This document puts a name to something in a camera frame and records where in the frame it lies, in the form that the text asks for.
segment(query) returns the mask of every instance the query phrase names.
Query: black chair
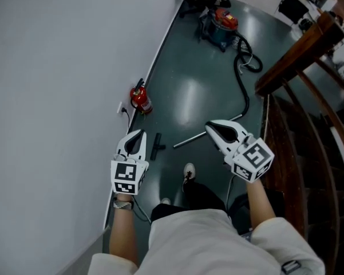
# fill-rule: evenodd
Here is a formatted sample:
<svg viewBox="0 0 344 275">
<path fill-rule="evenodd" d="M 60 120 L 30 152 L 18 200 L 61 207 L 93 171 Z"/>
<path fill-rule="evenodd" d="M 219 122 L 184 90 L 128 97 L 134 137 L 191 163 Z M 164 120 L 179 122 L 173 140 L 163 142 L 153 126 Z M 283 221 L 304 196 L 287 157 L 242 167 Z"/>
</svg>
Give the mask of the black chair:
<svg viewBox="0 0 344 275">
<path fill-rule="evenodd" d="M 183 18 L 186 14 L 198 13 L 204 11 L 207 8 L 214 8 L 216 6 L 223 8 L 230 8 L 231 4 L 229 0 L 222 0 L 216 5 L 217 0 L 185 0 L 191 9 L 183 11 L 179 14 L 179 17 Z"/>
<path fill-rule="evenodd" d="M 309 12 L 309 9 L 299 0 L 282 0 L 278 10 L 294 24 L 297 24 L 304 14 Z"/>
</svg>

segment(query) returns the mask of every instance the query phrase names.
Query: green floor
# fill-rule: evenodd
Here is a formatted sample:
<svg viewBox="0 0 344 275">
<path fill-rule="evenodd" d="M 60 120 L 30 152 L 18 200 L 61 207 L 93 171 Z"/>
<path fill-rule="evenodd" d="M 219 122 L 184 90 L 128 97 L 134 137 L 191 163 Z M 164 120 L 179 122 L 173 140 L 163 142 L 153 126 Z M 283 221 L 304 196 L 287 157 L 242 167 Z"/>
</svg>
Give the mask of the green floor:
<svg viewBox="0 0 344 275">
<path fill-rule="evenodd" d="M 262 99 L 255 96 L 256 80 L 294 43 L 290 27 L 274 17 L 244 3 L 232 1 L 231 13 L 239 20 L 239 31 L 248 39 L 254 53 L 263 62 L 261 73 L 242 75 L 251 105 L 239 120 L 247 131 L 259 135 Z M 226 199 L 231 174 L 222 166 L 223 156 L 207 137 L 178 149 L 172 146 L 204 130 L 213 119 L 229 119 L 239 114 L 244 101 L 235 80 L 233 60 L 236 50 L 222 53 L 207 41 L 195 37 L 197 15 L 177 18 L 157 59 L 148 81 L 148 95 L 154 106 L 145 119 L 138 115 L 132 129 L 146 130 L 148 161 L 157 132 L 167 146 L 150 161 L 149 171 L 137 196 L 148 215 L 168 197 L 173 205 L 185 206 L 181 192 L 183 168 L 187 162 L 196 166 L 197 180 L 207 185 L 222 200 Z M 230 203 L 245 192 L 245 184 L 235 179 Z M 136 219 L 140 260 L 148 250 L 150 226 Z"/>
</svg>

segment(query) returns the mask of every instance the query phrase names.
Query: white sneaker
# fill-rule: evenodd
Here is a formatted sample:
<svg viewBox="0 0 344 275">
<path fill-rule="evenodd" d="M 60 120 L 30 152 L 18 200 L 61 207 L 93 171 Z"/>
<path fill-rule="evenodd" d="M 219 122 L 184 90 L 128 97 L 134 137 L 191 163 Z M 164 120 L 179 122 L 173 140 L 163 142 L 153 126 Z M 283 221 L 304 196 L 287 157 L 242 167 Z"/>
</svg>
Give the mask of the white sneaker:
<svg viewBox="0 0 344 275">
<path fill-rule="evenodd" d="M 170 205 L 171 204 L 171 200 L 168 198 L 164 198 L 160 201 L 161 204 L 166 204 L 166 205 Z"/>
<path fill-rule="evenodd" d="M 195 178 L 196 178 L 195 165 L 193 165 L 192 163 L 187 163 L 184 166 L 183 176 L 184 176 L 183 184 L 185 184 L 186 182 L 195 180 Z"/>
</svg>

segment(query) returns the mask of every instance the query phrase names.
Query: wrist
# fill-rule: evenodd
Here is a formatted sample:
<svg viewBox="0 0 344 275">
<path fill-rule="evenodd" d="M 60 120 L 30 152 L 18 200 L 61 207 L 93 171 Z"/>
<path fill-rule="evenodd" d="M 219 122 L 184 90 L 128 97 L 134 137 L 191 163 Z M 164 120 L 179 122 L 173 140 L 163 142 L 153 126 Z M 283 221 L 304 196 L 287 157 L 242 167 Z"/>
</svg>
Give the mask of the wrist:
<svg viewBox="0 0 344 275">
<path fill-rule="evenodd" d="M 132 196 L 131 195 L 125 195 L 125 194 L 117 194 L 117 200 L 120 202 L 131 202 Z"/>
</svg>

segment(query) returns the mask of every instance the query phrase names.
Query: red fire extinguisher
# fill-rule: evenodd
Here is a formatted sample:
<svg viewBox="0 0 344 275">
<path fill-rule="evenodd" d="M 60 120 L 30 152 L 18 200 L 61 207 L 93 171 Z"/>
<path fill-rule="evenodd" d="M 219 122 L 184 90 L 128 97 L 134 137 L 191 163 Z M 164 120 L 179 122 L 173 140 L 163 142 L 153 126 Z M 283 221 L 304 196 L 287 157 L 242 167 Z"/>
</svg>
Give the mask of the red fire extinguisher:
<svg viewBox="0 0 344 275">
<path fill-rule="evenodd" d="M 139 110 L 143 114 L 148 114 L 152 111 L 153 105 L 147 95 L 147 90 L 144 88 L 144 80 L 141 78 L 137 85 L 130 91 L 131 106 Z"/>
</svg>

